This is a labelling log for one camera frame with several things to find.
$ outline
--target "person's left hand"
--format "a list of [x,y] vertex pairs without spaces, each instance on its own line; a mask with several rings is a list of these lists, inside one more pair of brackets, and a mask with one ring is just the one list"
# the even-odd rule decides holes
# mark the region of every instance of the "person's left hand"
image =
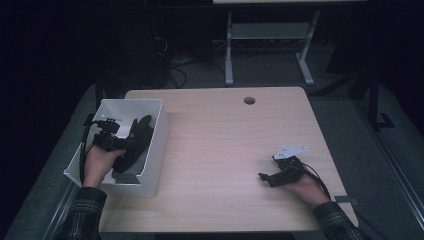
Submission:
[[105,175],[112,169],[115,159],[125,154],[125,149],[106,152],[105,150],[93,145],[87,153],[84,174],[85,179],[83,187],[99,188]]

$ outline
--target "wrist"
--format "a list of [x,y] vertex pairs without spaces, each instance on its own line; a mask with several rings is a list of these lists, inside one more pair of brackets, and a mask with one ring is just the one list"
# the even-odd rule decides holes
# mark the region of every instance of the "wrist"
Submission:
[[104,178],[87,176],[82,184],[83,187],[100,188]]

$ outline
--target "black glove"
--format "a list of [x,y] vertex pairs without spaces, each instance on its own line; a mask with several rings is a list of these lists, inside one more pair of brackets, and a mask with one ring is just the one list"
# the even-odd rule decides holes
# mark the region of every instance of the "black glove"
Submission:
[[127,139],[134,140],[136,145],[135,148],[127,148],[125,154],[115,160],[113,169],[118,173],[123,173],[130,168],[143,151],[149,147],[154,131],[149,126],[151,120],[152,116],[150,115],[143,117],[139,122],[137,122],[137,119],[134,119]]

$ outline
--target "black wall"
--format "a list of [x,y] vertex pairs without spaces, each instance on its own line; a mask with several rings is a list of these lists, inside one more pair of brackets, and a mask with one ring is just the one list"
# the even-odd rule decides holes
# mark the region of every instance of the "black wall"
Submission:
[[95,79],[75,40],[73,10],[72,1],[0,7],[0,238]]

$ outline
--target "hole in table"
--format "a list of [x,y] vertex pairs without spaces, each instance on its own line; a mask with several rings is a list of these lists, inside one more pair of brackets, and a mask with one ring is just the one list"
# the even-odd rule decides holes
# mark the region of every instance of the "hole in table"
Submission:
[[255,104],[256,100],[253,97],[245,97],[244,98],[244,103],[246,103],[247,105],[252,105]]

